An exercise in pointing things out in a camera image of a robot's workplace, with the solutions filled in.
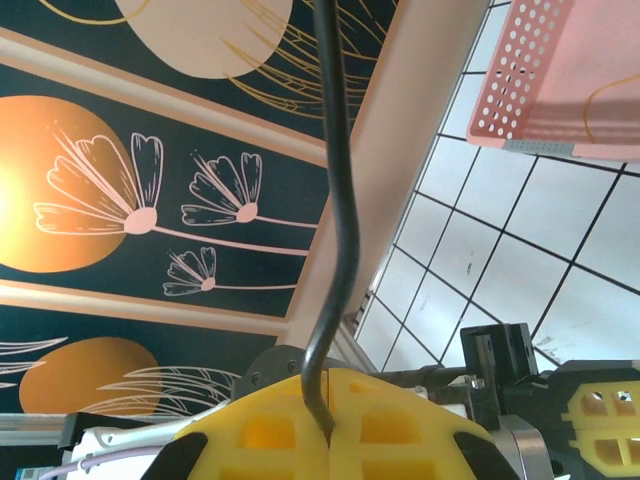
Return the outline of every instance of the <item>wall mural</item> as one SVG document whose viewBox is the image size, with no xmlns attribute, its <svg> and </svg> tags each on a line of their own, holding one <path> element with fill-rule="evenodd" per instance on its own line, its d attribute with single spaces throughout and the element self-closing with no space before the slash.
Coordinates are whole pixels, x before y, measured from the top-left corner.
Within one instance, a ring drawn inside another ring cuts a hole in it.
<svg viewBox="0 0 640 480">
<path fill-rule="evenodd" d="M 323 167 L 7 66 L 0 78 L 0 278 L 285 317 Z"/>
<path fill-rule="evenodd" d="M 0 307 L 0 411 L 188 416 L 276 337 Z"/>
<path fill-rule="evenodd" d="M 0 26 L 322 138 L 312 0 L 29 0 Z M 340 0 L 355 120 L 397 0 Z"/>
</svg>

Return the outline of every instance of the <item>yellow 3d-printed part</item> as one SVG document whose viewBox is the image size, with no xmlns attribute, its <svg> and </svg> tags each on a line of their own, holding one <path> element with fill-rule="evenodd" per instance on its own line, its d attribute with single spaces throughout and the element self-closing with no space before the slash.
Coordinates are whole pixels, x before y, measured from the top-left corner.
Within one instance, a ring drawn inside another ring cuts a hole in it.
<svg viewBox="0 0 640 480">
<path fill-rule="evenodd" d="M 569 442 L 605 477 L 640 477 L 640 382 L 581 385 L 568 404 Z"/>
<path fill-rule="evenodd" d="M 330 448 L 297 376 L 182 430 L 177 438 L 208 438 L 189 480 L 475 479 L 453 434 L 491 441 L 479 425 L 352 370 L 330 370 L 324 387 L 336 420 Z"/>
</svg>

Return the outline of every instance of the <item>black cable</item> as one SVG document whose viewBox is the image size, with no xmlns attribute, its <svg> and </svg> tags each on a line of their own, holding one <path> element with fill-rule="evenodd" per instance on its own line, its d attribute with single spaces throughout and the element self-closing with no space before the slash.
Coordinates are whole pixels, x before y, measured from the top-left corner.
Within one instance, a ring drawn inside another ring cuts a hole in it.
<svg viewBox="0 0 640 480">
<path fill-rule="evenodd" d="M 335 422 L 322 398 L 322 364 L 353 290 L 360 259 L 360 234 L 351 178 L 350 128 L 338 8 L 336 0 L 314 0 L 313 4 L 338 255 L 329 293 L 311 334 L 301 374 L 304 402 L 330 442 Z"/>
</svg>

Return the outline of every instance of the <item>orange circle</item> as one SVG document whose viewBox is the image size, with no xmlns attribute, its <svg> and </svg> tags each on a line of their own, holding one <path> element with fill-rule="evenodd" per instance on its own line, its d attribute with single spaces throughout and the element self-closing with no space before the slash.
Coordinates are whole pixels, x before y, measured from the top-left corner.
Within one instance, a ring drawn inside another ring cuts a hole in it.
<svg viewBox="0 0 640 480">
<path fill-rule="evenodd" d="M 37 273 L 73 270 L 102 260 L 124 240 L 124 233 L 81 236 L 37 228 L 34 203 L 87 210 L 47 182 L 47 172 L 54 167 L 56 157 L 69 157 L 55 138 L 62 133 L 72 141 L 91 140 L 98 134 L 109 137 L 133 171 L 116 134 L 87 109 L 51 97 L 0 98 L 0 263 L 4 265 Z M 112 156 L 101 161 L 99 167 L 106 180 L 115 182 L 123 167 L 115 153 Z M 86 192 L 96 190 L 90 187 L 79 181 L 69 188 L 75 190 L 72 194 L 84 193 L 86 197 Z M 82 219 L 82 214 L 71 215 L 72 222 Z"/>
<path fill-rule="evenodd" d="M 81 340 L 42 357 L 43 365 L 28 370 L 20 382 L 20 405 L 24 413 L 73 413 L 98 402 L 135 395 L 126 390 L 99 390 L 126 381 L 127 373 L 158 366 L 153 355 L 136 342 L 115 337 Z M 160 387 L 146 387 L 161 393 Z M 117 415 L 153 413 L 148 408 L 118 409 Z"/>
</svg>

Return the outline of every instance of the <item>pink plastic basket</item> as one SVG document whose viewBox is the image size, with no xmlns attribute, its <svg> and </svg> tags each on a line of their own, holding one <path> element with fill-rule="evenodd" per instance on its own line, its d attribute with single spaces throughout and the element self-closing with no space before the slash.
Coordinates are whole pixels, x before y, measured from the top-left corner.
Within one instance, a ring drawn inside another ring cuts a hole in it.
<svg viewBox="0 0 640 480">
<path fill-rule="evenodd" d="M 514 0 L 467 138 L 640 160 L 640 1 Z"/>
</svg>

